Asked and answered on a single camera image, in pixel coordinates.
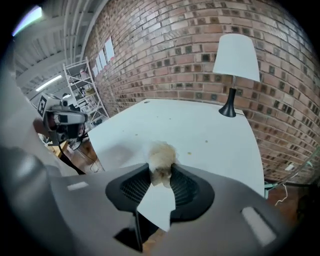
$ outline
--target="table lamp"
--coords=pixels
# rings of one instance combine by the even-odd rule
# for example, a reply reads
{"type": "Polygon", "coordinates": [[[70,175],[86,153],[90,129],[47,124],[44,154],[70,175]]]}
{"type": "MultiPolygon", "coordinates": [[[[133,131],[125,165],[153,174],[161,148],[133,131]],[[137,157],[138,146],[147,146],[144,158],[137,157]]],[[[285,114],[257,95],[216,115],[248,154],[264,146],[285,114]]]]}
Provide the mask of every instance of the table lamp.
{"type": "Polygon", "coordinates": [[[213,73],[232,75],[232,88],[229,89],[225,105],[219,113],[234,118],[236,77],[251,79],[260,83],[257,55],[252,40],[243,34],[225,34],[220,37],[213,73]]]}

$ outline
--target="white table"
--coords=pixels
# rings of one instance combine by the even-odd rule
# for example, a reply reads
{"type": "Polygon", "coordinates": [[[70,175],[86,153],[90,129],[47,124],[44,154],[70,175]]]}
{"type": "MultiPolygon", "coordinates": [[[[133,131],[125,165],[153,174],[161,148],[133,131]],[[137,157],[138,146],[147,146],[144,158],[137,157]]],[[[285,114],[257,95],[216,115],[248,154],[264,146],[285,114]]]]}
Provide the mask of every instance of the white table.
{"type": "MultiPolygon", "coordinates": [[[[264,196],[261,156],[248,121],[241,110],[230,118],[221,115],[220,108],[192,101],[146,99],[88,135],[105,171],[145,163],[146,146],[165,141],[175,147],[178,163],[240,181],[264,196]]],[[[138,211],[166,230],[168,220],[159,220],[159,208],[167,208],[166,215],[174,210],[173,192],[152,185],[149,190],[138,211]]]]}

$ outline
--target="mesh grille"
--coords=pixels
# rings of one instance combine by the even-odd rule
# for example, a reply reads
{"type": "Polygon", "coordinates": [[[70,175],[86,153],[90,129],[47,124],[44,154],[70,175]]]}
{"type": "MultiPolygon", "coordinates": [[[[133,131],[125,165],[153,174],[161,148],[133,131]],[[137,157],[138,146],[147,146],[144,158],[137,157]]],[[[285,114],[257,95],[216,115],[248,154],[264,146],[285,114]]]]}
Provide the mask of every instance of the mesh grille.
{"type": "Polygon", "coordinates": [[[130,200],[139,204],[150,186],[149,171],[142,171],[121,184],[121,192],[130,200]]]}
{"type": "Polygon", "coordinates": [[[176,208],[192,202],[199,191],[196,182],[176,170],[172,172],[170,186],[173,190],[176,208]]]}

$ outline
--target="white lampshade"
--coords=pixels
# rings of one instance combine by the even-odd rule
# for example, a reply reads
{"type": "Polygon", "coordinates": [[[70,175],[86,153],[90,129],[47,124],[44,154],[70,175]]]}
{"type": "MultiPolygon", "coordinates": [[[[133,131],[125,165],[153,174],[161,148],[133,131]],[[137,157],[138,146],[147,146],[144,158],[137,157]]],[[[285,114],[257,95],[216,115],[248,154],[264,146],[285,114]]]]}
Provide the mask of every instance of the white lampshade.
{"type": "Polygon", "coordinates": [[[213,73],[260,82],[257,55],[252,40],[243,34],[221,36],[213,73]]]}

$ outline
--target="brick wall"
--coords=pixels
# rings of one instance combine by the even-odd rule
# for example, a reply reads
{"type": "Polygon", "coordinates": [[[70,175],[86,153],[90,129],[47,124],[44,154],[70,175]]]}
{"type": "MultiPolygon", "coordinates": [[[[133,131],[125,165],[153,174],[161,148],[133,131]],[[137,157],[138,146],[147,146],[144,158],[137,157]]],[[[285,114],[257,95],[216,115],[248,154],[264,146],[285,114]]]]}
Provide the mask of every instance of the brick wall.
{"type": "MultiPolygon", "coordinates": [[[[225,33],[249,36],[261,83],[236,81],[235,106],[255,134],[264,174],[279,180],[318,145],[319,61],[303,29],[269,0],[110,0],[92,29],[90,64],[112,36],[115,58],[95,78],[113,116],[145,98],[223,105],[231,77],[212,73],[225,33]]],[[[309,182],[311,171],[292,182],[309,182]]]]}

